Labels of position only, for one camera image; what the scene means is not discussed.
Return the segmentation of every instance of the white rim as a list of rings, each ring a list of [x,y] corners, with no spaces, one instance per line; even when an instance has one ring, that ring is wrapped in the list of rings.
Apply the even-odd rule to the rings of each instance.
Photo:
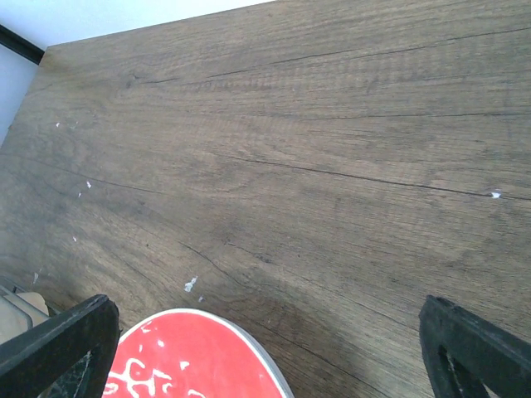
[[[149,321],[153,321],[155,318],[159,318],[159,317],[162,317],[164,315],[168,315],[170,313],[191,313],[191,314],[194,314],[194,315],[199,315],[199,316],[202,316],[204,318],[211,319],[212,321],[215,321],[217,323],[220,323],[224,327],[230,329],[231,332],[236,334],[243,342],[245,342],[245,344],[251,349],[251,351],[259,359],[259,361],[262,364],[262,366],[267,370],[267,373],[269,374],[271,380],[273,380],[273,382],[275,383],[275,386],[276,386],[277,390],[280,391],[280,394],[282,395],[282,398],[288,398],[288,396],[284,392],[284,389],[282,388],[282,386],[280,385],[278,379],[276,378],[275,373],[270,368],[270,366],[267,363],[267,361],[265,360],[265,358],[258,352],[258,350],[254,346],[254,344],[248,338],[246,338],[246,336],[243,333],[241,333],[241,331],[238,330],[237,327],[234,324],[232,324],[231,322],[227,321],[224,318],[218,317],[217,315],[214,315],[212,313],[208,313],[206,311],[202,311],[200,309],[174,308],[174,309],[168,309],[166,311],[162,311],[161,313],[156,313],[154,315],[151,315],[150,317],[148,317],[148,318],[144,319],[143,321],[137,323],[130,330],[125,332],[122,335],[122,337],[119,338],[118,345],[120,345],[135,330],[141,328],[145,323],[147,323]]]

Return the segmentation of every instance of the wood grain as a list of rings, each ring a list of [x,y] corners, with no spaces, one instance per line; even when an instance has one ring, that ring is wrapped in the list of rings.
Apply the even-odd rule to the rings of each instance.
[[[530,17],[293,0],[53,46],[0,150],[2,271],[125,328],[229,318],[296,396],[432,396],[427,294],[531,339]]]

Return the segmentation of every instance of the beige plastic part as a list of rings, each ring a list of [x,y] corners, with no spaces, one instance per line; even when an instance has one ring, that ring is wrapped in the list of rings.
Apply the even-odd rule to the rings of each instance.
[[[3,298],[27,313],[31,317],[34,327],[48,319],[45,316],[49,315],[48,307],[39,293],[19,293],[17,297],[8,295],[3,296]],[[4,299],[0,298],[0,344],[27,330],[27,317]]]

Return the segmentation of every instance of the red round object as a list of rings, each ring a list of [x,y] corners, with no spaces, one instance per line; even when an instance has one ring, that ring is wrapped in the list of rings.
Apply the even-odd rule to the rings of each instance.
[[[226,319],[196,309],[146,318],[119,341],[104,396],[288,398],[265,350]]]

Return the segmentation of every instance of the white floor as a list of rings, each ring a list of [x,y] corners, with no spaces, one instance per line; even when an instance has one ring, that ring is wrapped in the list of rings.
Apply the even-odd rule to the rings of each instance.
[[[1,0],[0,24],[42,49],[269,0]],[[0,143],[37,67],[0,46]]]

